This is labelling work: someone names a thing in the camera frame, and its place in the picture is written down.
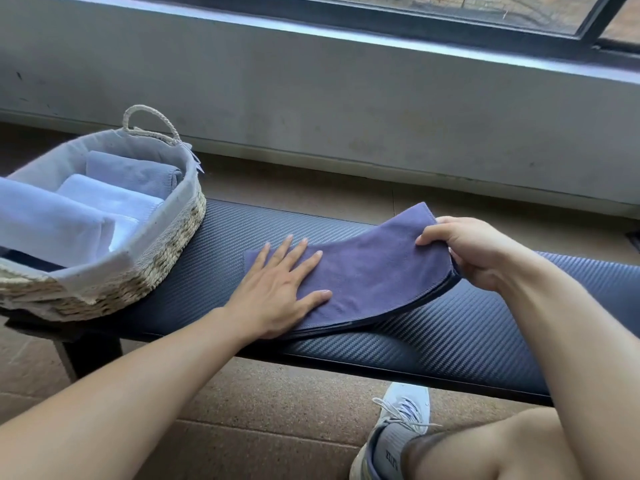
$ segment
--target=forearm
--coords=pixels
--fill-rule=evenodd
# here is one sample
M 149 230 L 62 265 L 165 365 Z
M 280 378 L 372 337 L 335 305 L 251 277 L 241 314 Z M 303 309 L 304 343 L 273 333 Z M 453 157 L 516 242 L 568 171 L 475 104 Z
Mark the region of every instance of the forearm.
M 589 478 L 640 468 L 640 345 L 586 290 L 546 260 L 506 273 L 500 290 L 547 381 Z
M 133 478 L 182 407 L 248 341 L 221 309 L 0 428 L 7 479 Z

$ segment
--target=wall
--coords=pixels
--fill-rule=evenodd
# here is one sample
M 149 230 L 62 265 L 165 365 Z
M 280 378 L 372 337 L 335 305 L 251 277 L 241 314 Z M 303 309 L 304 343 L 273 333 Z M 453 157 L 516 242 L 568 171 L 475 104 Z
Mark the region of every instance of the wall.
M 592 199 L 640 204 L 633 75 L 587 77 L 138 6 L 0 0 L 0 119 L 117 125 L 141 102 L 196 141 L 298 163 L 315 155 L 515 186 L 524 200 L 536 200 L 531 189 L 573 194 L 586 208 Z

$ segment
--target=window frame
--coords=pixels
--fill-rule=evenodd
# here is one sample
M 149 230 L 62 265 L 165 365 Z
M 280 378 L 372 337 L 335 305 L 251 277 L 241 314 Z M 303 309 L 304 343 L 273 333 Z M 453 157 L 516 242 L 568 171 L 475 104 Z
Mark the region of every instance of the window frame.
M 439 7 L 421 14 L 332 0 L 155 1 L 640 72 L 640 45 L 601 38 L 627 0 L 598 0 L 575 34 L 453 18 L 453 9 Z

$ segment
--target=tiled floor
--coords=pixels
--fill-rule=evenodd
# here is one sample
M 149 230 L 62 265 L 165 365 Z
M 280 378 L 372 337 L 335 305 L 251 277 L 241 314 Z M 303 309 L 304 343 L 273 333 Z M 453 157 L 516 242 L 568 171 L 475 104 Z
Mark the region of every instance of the tiled floor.
M 68 136 L 0 124 L 0 172 Z M 483 218 L 533 248 L 640 264 L 635 221 L 425 187 L 200 155 L 207 196 L 380 223 L 418 201 L 436 215 Z M 126 351 L 140 346 L 124 344 Z M 52 344 L 0 328 L 0 422 L 69 384 Z M 190 402 L 139 480 L 345 479 L 387 383 L 233 359 Z M 526 404 L 432 390 L 433 422 L 495 420 Z

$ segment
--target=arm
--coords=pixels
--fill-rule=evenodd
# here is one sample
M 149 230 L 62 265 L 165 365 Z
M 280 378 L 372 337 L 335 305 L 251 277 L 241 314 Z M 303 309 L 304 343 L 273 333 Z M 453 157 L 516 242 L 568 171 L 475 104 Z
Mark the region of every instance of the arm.
M 265 265 L 268 245 L 223 308 L 117 359 L 0 427 L 4 479 L 130 479 L 182 407 L 242 347 L 275 337 L 331 297 L 296 301 L 320 261 L 295 270 L 303 240 L 290 236 Z
M 447 241 L 469 281 L 504 298 L 585 476 L 635 477 L 640 340 L 569 275 L 489 224 L 464 217 L 438 222 L 417 243 Z

